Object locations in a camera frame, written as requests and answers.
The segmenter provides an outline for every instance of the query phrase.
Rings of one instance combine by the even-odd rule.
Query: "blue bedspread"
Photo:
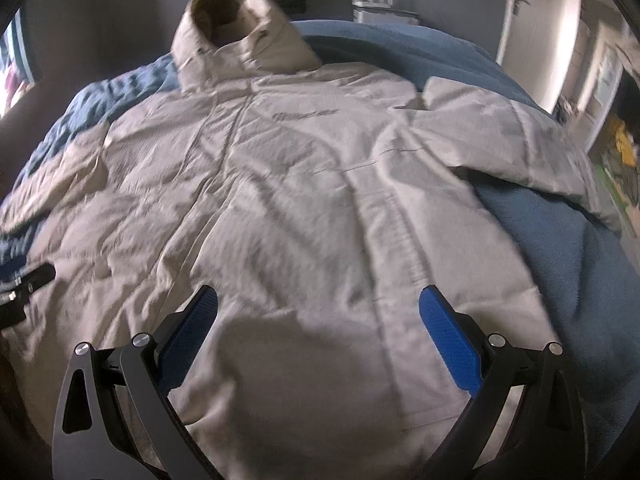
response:
[[[535,106],[482,49],[442,32],[325,20],[296,26],[324,63],[365,61],[419,89],[430,76],[440,76]],[[82,131],[101,120],[114,121],[154,92],[177,88],[170,55],[89,85],[33,153],[16,186]],[[593,462],[609,449],[640,400],[640,277],[617,238],[564,200],[482,174],[472,174],[470,182],[520,247],[575,362]],[[24,254],[36,229],[37,222],[0,238],[0,264]]]

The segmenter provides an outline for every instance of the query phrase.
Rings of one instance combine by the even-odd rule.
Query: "door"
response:
[[[552,112],[580,21],[581,0],[507,0],[497,61],[532,99]]]

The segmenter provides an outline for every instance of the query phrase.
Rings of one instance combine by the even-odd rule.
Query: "blue blanket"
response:
[[[425,27],[309,21],[296,26],[324,63],[365,61],[421,89],[440,76],[535,106],[474,44]],[[170,55],[82,90],[20,173],[16,186],[77,135],[114,121],[158,91],[178,88]],[[484,206],[520,247],[550,320],[577,369],[590,462],[609,449],[640,400],[640,277],[617,238],[564,200],[482,174],[469,177]],[[28,251],[38,222],[0,238],[0,264]]]

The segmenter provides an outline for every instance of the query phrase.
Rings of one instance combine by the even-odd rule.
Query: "silver screw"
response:
[[[136,334],[133,336],[133,346],[146,346],[147,343],[151,341],[151,336],[149,334],[145,334],[144,332],[140,334]]]
[[[549,351],[553,355],[562,355],[562,345],[560,343],[551,343],[549,345]]]
[[[489,344],[496,348],[502,348],[507,344],[507,340],[500,334],[491,334],[489,336]]]
[[[89,343],[79,343],[76,346],[76,355],[84,355],[89,351]]]

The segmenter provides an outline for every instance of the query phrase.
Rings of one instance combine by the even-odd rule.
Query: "jacket collar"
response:
[[[172,54],[183,91],[321,66],[273,0],[190,0]]]

